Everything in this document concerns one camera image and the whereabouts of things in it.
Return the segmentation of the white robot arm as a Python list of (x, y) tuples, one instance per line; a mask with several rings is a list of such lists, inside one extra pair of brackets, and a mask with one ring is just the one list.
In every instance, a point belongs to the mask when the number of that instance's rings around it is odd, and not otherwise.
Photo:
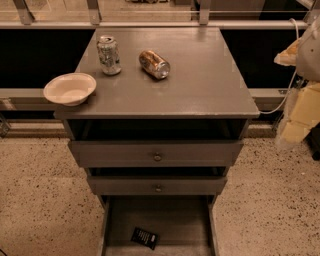
[(294, 66), (296, 74), (307, 81), (305, 87), (290, 93), (277, 131), (279, 144), (299, 143), (320, 123), (320, 17), (274, 62)]

